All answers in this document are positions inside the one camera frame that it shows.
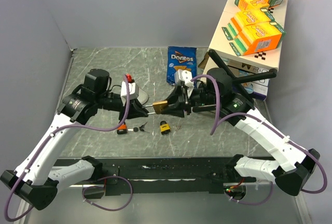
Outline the yellow padlock black shackle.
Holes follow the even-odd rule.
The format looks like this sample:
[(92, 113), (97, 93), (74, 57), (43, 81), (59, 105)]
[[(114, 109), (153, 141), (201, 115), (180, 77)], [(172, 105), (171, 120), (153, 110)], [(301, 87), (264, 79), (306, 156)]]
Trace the yellow padlock black shackle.
[(162, 135), (167, 135), (170, 132), (171, 132), (171, 128), (170, 128), (169, 124), (166, 121), (162, 120), (160, 122), (160, 133)]

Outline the brass padlock silver shackle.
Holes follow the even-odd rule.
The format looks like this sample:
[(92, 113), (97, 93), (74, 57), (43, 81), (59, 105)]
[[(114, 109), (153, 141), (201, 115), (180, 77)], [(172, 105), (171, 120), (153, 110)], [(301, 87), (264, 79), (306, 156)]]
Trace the brass padlock silver shackle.
[(143, 108), (152, 107), (156, 114), (162, 114), (162, 111), (168, 106), (168, 101), (157, 101), (150, 105), (144, 105)]

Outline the black head key bunch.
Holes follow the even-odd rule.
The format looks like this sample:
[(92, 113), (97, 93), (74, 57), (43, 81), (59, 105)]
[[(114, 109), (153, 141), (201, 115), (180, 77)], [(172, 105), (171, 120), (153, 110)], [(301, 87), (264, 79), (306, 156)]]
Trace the black head key bunch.
[(127, 129), (128, 132), (147, 132), (145, 130), (145, 126), (146, 126), (147, 122), (145, 122), (144, 124), (142, 124), (139, 127), (134, 127), (132, 129)]

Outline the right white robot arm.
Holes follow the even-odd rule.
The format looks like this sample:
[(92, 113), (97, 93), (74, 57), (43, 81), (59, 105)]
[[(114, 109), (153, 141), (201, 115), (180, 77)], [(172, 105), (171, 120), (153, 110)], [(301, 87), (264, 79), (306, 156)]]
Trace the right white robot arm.
[(163, 114), (184, 117), (192, 111), (215, 111), (213, 130), (224, 121), (248, 134), (273, 160), (235, 155), (227, 168), (231, 181), (252, 177), (276, 184), (285, 193), (297, 196), (318, 165), (320, 154), (305, 149), (276, 129), (254, 106), (253, 100), (233, 90), (233, 79), (222, 68), (212, 68), (206, 82), (195, 87), (192, 73), (179, 69), (174, 74), (175, 89), (167, 97)]

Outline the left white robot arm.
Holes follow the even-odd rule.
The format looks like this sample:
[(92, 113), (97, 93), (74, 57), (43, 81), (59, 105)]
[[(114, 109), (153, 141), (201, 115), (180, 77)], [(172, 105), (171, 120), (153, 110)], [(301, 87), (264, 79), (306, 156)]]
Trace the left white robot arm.
[(2, 173), (1, 181), (11, 193), (42, 210), (63, 189), (80, 181), (95, 184), (102, 179), (103, 165), (91, 156), (57, 171), (52, 167), (68, 142), (87, 127), (86, 123), (99, 109), (119, 112), (120, 124), (134, 118), (134, 113), (147, 116), (142, 105), (148, 94), (130, 75), (121, 83), (120, 93), (111, 91), (111, 81), (108, 71), (91, 69), (84, 82), (63, 98), (49, 129), (29, 156), (16, 169)]

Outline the orange black small padlock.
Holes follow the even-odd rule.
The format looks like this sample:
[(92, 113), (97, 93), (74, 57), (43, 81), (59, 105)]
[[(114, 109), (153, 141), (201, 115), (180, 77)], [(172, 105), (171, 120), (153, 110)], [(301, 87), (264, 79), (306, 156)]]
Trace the orange black small padlock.
[(116, 133), (118, 135), (127, 134), (127, 132), (128, 132), (128, 128), (127, 128), (127, 125), (126, 125), (125, 122), (122, 125), (120, 125), (119, 128), (116, 131)]

